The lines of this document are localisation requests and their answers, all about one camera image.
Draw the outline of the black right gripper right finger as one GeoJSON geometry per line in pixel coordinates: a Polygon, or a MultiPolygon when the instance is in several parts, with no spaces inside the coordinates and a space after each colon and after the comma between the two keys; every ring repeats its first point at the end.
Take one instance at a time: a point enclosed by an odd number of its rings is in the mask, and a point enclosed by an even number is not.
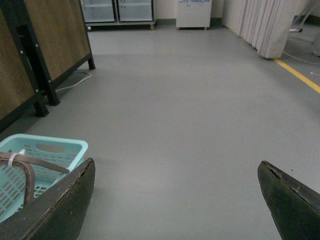
{"type": "Polygon", "coordinates": [[[320,194],[273,164],[257,168],[262,196],[283,240],[320,238],[320,194]]]}

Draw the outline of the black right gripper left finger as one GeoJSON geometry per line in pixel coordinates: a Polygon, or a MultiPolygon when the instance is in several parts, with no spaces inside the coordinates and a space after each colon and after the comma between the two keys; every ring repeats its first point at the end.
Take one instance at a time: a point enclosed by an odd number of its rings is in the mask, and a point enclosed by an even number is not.
{"type": "Polygon", "coordinates": [[[96,165],[88,158],[29,205],[0,224],[2,240],[76,240],[94,191],[96,165]]]}

